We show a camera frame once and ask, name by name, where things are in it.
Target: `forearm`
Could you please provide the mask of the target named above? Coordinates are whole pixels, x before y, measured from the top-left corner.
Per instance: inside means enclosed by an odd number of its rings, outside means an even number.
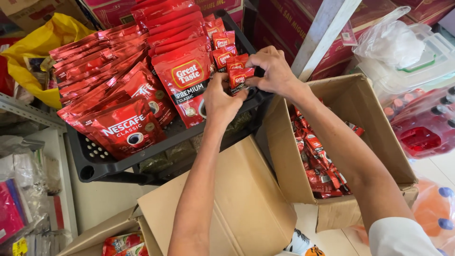
[[[381,218],[413,218],[401,191],[382,162],[362,139],[325,107],[303,83],[288,94],[306,118],[324,150],[346,178],[367,230]]]
[[[215,167],[223,129],[207,124],[201,147],[180,196],[174,218],[169,255],[208,256]]]

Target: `coffee cup image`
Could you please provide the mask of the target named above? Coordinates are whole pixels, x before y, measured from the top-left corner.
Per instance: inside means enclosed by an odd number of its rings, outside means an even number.
[[[148,106],[156,118],[163,115],[163,103],[156,103],[154,101],[151,101],[148,103]]]
[[[204,99],[202,99],[201,104],[199,104],[198,112],[199,115],[201,115],[204,119],[207,119],[207,112],[205,110]]]
[[[140,148],[144,146],[146,141],[148,141],[148,134],[143,135],[142,133],[132,133],[128,136],[126,141],[134,148]]]

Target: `hand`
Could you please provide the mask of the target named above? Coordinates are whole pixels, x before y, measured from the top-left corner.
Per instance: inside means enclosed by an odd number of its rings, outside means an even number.
[[[260,66],[265,70],[264,77],[252,77],[245,81],[248,86],[256,86],[266,92],[273,92],[284,97],[293,95],[302,82],[292,73],[284,59],[284,52],[274,46],[268,46],[250,55],[246,67]]]
[[[243,101],[247,99],[248,90],[240,90],[235,96],[227,95],[223,88],[228,88],[227,73],[215,73],[205,90],[204,104],[207,112],[206,127],[215,126],[225,131],[228,124],[234,119]]]

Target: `yellow plastic bag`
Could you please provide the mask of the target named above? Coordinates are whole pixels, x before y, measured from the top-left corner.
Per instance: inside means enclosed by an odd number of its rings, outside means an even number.
[[[16,82],[46,105],[60,109],[58,89],[43,91],[38,80],[27,70],[24,57],[48,56],[49,51],[78,41],[94,32],[70,16],[54,13],[44,26],[13,44],[1,55],[8,59],[8,73]]]

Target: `open cardboard box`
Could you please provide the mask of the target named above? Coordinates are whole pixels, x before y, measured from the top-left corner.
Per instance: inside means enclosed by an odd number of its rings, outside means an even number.
[[[101,256],[106,238],[139,230],[144,235],[149,256],[162,256],[157,241],[137,205],[86,230],[57,256]]]
[[[164,255],[189,172],[137,201]],[[249,136],[218,156],[210,227],[212,256],[272,256],[292,239],[297,216]]]
[[[308,85],[341,120],[365,130],[361,138],[379,157],[412,206],[418,194],[413,185],[418,180],[374,94],[371,81],[363,74],[355,74],[311,81]],[[270,154],[284,196],[292,203],[319,206],[317,232],[362,224],[354,195],[324,200],[313,196],[295,142],[288,113],[290,105],[283,97],[276,96],[264,119]]]

